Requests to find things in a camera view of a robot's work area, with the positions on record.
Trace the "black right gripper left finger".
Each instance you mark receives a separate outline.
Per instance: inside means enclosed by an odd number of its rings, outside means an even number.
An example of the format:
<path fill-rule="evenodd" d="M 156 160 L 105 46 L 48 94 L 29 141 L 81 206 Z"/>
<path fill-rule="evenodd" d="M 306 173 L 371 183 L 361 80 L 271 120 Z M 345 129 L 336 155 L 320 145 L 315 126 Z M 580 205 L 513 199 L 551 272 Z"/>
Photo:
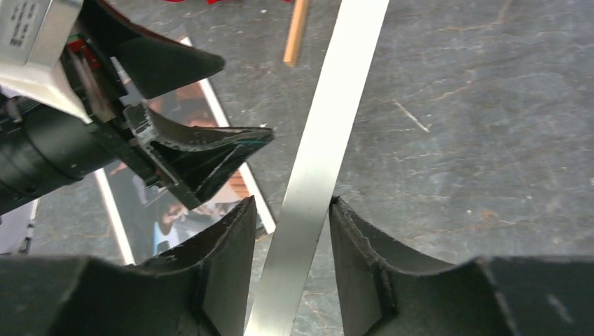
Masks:
<path fill-rule="evenodd" d="M 140 265 L 87 255 L 1 258 L 2 335 L 241 335 L 256 203 Z"/>

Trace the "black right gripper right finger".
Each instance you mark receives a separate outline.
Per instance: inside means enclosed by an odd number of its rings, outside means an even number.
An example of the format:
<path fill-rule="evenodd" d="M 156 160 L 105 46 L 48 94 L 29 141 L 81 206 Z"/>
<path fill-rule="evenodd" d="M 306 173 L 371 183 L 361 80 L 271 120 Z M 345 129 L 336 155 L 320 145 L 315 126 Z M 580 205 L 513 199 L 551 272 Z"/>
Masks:
<path fill-rule="evenodd" d="M 460 265 L 390 237 L 334 197 L 346 335 L 592 335 L 593 258 L 480 256 Z"/>

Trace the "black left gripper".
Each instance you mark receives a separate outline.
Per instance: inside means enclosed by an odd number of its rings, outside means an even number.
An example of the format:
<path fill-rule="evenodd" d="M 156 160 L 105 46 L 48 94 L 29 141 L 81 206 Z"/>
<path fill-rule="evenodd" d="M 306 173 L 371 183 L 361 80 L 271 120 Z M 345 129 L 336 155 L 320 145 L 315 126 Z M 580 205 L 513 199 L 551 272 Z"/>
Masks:
<path fill-rule="evenodd" d="M 148 104 L 124 105 L 117 71 L 110 60 L 96 62 L 97 53 L 116 58 L 147 99 L 213 76 L 225 60 L 133 23 L 107 1 L 84 1 L 79 20 L 98 52 L 77 39 L 61 60 L 91 122 L 60 120 L 61 186 L 121 160 L 146 186 L 194 209 L 274 139 L 267 127 L 190 127 Z"/>

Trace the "printed photo with white border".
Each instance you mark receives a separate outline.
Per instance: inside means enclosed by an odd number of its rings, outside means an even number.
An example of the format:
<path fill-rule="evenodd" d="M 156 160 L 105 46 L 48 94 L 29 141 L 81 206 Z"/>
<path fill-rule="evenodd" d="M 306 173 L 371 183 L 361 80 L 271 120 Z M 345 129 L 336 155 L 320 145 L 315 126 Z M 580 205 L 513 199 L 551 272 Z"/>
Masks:
<path fill-rule="evenodd" d="M 151 108 L 177 123 L 227 127 L 214 88 L 207 80 L 181 87 L 150 101 Z M 148 187 L 124 162 L 95 172 L 109 220 L 126 264 L 141 263 L 170 249 L 222 219 L 237 203 L 254 196 L 256 238 L 276 228 L 268 205 L 248 164 L 243 164 L 208 202 L 187 210 L 165 188 Z"/>

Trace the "light wooden picture frame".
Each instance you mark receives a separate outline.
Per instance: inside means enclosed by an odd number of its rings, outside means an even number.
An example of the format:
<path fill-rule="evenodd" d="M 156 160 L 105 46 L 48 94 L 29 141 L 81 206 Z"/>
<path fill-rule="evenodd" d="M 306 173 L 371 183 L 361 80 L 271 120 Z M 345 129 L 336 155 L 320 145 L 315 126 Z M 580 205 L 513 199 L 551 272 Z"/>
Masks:
<path fill-rule="evenodd" d="M 340 4 L 246 335 L 291 334 L 387 7 Z"/>

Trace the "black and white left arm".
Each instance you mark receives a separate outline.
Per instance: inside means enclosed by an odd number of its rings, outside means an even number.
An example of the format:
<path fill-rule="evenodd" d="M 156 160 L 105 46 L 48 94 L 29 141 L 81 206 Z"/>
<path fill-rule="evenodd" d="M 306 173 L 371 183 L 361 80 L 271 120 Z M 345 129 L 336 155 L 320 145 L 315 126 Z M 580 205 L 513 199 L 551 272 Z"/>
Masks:
<path fill-rule="evenodd" d="M 189 127 L 148 100 L 208 78 L 218 55 L 137 25 L 107 1 L 2 1 L 1 212 L 116 160 L 188 209 L 211 199 L 266 127 Z"/>

